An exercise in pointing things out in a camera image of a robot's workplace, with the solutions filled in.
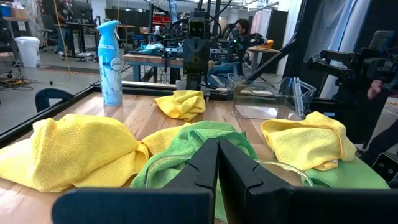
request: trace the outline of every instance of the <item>blue spray bottle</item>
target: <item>blue spray bottle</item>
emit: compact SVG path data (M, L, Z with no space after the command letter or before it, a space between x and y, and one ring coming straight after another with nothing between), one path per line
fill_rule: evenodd
M101 39L98 45L99 71L104 104L117 106L122 104L122 76L119 44L114 35L119 21L109 21L98 26Z

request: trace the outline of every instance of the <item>white trash can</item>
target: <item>white trash can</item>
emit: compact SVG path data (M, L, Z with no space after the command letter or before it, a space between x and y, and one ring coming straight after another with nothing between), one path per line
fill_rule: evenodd
M39 44L36 37L16 37L19 52L21 53L24 67L35 68L40 66Z

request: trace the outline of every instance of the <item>towel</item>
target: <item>towel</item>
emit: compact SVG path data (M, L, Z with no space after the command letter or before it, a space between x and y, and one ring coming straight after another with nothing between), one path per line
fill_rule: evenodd
M42 192L73 185L120 187L142 169L149 153L166 150L181 128L156 132L140 142L113 118L49 118L33 124L30 139L0 150L0 177Z
M318 187L389 189L386 181L358 157L351 162L339 161L338 167L328 171L310 169L305 173Z
M206 109L202 91L177 90L172 96L156 98L155 102L167 116L184 121L192 120Z
M313 112L303 121L272 119L263 122L262 133L279 162L300 170L329 170L338 159L352 161L356 148L340 122Z
M214 121L201 121L190 126L184 127L170 143L169 148L151 157L144 168L131 182L133 188L143 188L145 174L150 164L159 158L170 155L192 156L205 141L209 138L226 138L235 146L253 159L257 159L257 154L246 139L246 134L239 134L230 124ZM185 166L186 159L174 159L164 161L153 167L150 172L150 188L163 187L172 180ZM223 206L223 197L220 185L217 185L216 193L216 218L226 222L226 215Z

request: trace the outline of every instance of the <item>yellow microfiber towel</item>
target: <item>yellow microfiber towel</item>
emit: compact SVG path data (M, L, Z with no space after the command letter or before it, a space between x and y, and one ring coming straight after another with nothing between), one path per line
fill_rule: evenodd
M156 98L155 102L167 116L184 121L192 120L206 109L202 91L177 90L172 96Z
M42 192L72 185L120 187L142 169L149 151L166 150L181 128L158 131L140 142L113 118L49 118L33 124L30 139L0 150L0 177Z
M329 170L338 159L352 161L356 148L340 122L313 112L303 121L272 119L261 130L279 162L300 170Z

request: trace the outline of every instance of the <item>green microfiber towel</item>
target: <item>green microfiber towel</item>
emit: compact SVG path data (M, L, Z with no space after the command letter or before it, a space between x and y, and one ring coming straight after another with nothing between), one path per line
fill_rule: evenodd
M338 161L338 167L328 171L310 169L305 173L317 187L389 189L386 181L374 172L361 159Z
M168 149L151 157L141 169L140 173L131 182L130 187L144 187L145 173L148 166L157 159L170 155L193 155L205 141L209 138L225 138L240 148L248 156L257 159L257 154L246 139L246 133L239 134L232 125L214 121L201 121L182 128L174 137ZM172 180L185 166L186 159L174 159L165 161L154 166L150 177L150 187L163 187ZM220 184L217 183L216 192L216 211L215 217L226 222L226 214L223 205L223 197L220 190Z

